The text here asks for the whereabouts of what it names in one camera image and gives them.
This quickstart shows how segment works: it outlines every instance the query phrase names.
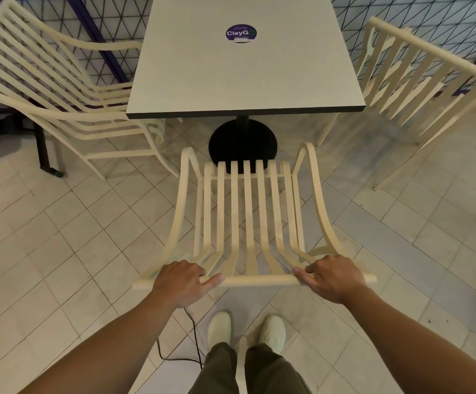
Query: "shoe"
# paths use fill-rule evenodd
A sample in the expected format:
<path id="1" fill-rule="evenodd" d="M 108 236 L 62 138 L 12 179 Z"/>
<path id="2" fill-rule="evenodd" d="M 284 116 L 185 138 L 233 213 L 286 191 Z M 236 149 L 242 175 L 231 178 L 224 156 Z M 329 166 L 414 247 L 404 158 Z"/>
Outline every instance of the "shoe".
<path id="1" fill-rule="evenodd" d="M 280 354 L 285 344 L 285 325 L 277 315 L 269 316 L 260 332 L 259 344 L 267 344 L 273 352 Z"/>
<path id="2" fill-rule="evenodd" d="M 220 311 L 212 317 L 207 341 L 209 350 L 218 343 L 231 343 L 231 316 L 228 312 Z"/>

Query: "black cable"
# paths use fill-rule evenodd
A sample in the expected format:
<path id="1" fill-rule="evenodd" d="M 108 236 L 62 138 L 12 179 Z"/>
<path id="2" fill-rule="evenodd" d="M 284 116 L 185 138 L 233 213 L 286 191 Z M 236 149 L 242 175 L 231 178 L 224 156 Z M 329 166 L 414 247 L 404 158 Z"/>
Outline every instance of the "black cable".
<path id="1" fill-rule="evenodd" d="M 191 314 L 187 311 L 186 308 L 184 308 L 185 312 L 187 313 L 187 316 L 191 319 L 192 321 L 192 327 L 194 330 L 194 341 L 196 342 L 196 351 L 198 351 L 198 359 L 191 359 L 191 358 L 164 358 L 161 354 L 161 347 L 160 347 L 160 339 L 156 340 L 157 343 L 157 351 L 160 355 L 160 358 L 164 361 L 191 361 L 191 362 L 196 362 L 197 364 L 200 364 L 200 369 L 203 368 L 203 363 L 202 363 L 202 357 L 200 355 L 200 348 L 198 347 L 198 337 L 196 335 L 196 323 L 194 322 L 194 319 L 191 317 Z"/>

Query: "black furniture leg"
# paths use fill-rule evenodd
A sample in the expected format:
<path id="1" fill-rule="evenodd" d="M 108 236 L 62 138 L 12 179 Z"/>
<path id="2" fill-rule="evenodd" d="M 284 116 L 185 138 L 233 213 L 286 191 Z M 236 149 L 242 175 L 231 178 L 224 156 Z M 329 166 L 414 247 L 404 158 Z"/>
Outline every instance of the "black furniture leg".
<path id="1" fill-rule="evenodd" d="M 50 159 L 48 158 L 48 150 L 46 149 L 46 140 L 44 139 L 44 130 L 37 123 L 33 124 L 33 132 L 36 135 L 37 153 L 39 155 L 39 166 L 41 170 L 56 177 L 63 177 L 63 173 L 50 167 Z"/>
<path id="2" fill-rule="evenodd" d="M 225 169 L 231 172 L 231 161 L 238 161 L 238 173 L 243 174 L 243 161 L 251 161 L 251 173 L 256 172 L 256 160 L 262 160 L 264 169 L 268 160 L 276 156 L 278 144 L 273 132 L 265 124 L 237 116 L 223 123 L 212 134 L 208 152 L 215 165 L 225 162 Z"/>

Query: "white table top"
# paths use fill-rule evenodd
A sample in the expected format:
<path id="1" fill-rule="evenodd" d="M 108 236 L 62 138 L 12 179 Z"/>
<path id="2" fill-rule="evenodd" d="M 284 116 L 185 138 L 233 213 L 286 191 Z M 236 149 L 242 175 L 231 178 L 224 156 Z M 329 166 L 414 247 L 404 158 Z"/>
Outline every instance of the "white table top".
<path id="1" fill-rule="evenodd" d="M 254 27 L 256 38 L 229 40 L 234 25 Z M 127 115 L 353 112 L 364 106 L 330 0 L 154 0 Z"/>

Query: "person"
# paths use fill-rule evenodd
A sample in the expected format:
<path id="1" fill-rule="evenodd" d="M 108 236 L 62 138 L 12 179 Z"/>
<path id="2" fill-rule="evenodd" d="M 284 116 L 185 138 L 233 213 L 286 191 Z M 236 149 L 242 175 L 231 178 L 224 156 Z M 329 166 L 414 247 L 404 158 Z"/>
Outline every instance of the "person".
<path id="1" fill-rule="evenodd" d="M 185 260 L 163 266 L 140 304 L 79 344 L 21 393 L 127 393 L 173 311 L 193 304 L 224 279 L 216 274 L 201 284 L 204 273 Z M 319 296 L 343 304 L 352 313 L 405 393 L 476 393 L 476 361 L 381 300 L 349 258 L 326 256 L 305 270 L 294 268 L 293 273 Z M 208 327 L 210 351 L 191 394 L 239 392 L 230 337 L 229 314 L 217 313 Z M 279 355 L 284 341 L 283 322 L 269 317 L 260 343 L 249 348 L 245 357 L 250 394 L 310 392 Z"/>

